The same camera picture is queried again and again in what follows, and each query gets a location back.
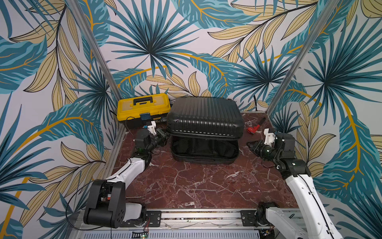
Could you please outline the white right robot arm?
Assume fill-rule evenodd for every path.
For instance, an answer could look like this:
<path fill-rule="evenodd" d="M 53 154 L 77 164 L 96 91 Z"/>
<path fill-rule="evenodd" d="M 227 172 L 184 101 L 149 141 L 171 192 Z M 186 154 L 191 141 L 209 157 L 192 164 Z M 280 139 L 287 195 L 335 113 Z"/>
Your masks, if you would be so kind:
<path fill-rule="evenodd" d="M 287 239 L 341 239 L 341 233 L 318 196 L 306 162 L 296 157 L 294 137 L 267 131 L 265 136 L 265 140 L 250 141 L 246 145 L 257 157 L 274 164 L 295 197 L 305 228 L 287 217 L 274 202 L 258 204 L 255 225 L 276 228 Z"/>

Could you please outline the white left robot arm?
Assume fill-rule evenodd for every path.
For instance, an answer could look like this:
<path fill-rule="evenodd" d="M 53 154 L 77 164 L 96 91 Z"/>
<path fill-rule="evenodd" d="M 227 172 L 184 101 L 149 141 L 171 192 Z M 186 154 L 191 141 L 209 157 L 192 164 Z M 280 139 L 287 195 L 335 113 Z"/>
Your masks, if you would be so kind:
<path fill-rule="evenodd" d="M 139 203 L 126 201 L 126 189 L 134 179 L 147 169 L 152 159 L 152 151 L 167 144 L 170 134 L 156 129 L 138 131 L 135 147 L 125 166 L 104 180 L 92 183 L 84 212 L 87 225 L 118 228 L 128 221 L 145 223 L 146 209 Z"/>

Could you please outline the black hard-shell suitcase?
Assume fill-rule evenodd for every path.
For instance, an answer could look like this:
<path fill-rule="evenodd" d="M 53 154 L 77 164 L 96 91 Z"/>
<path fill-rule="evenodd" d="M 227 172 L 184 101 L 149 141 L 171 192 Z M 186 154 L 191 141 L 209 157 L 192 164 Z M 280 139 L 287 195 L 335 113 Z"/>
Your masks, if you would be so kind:
<path fill-rule="evenodd" d="M 167 115 L 167 131 L 176 161 L 232 164 L 239 156 L 244 119 L 231 99 L 182 97 Z"/>

